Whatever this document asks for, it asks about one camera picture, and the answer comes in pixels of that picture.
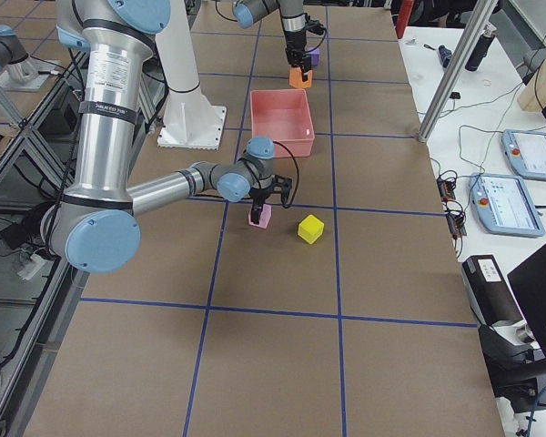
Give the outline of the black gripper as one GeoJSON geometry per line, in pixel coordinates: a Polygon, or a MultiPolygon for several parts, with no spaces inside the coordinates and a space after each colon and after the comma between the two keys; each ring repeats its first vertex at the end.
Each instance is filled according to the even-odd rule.
{"type": "Polygon", "coordinates": [[[249,191],[249,197],[252,200],[252,206],[250,210],[250,223],[259,224],[260,217],[262,214],[263,206],[265,205],[267,199],[273,192],[273,187],[268,186],[265,188],[252,188],[249,191]]]}
{"type": "Polygon", "coordinates": [[[311,79],[311,60],[308,52],[305,49],[299,49],[291,46],[287,46],[285,52],[290,67],[299,67],[301,82],[309,83],[311,79]]]}

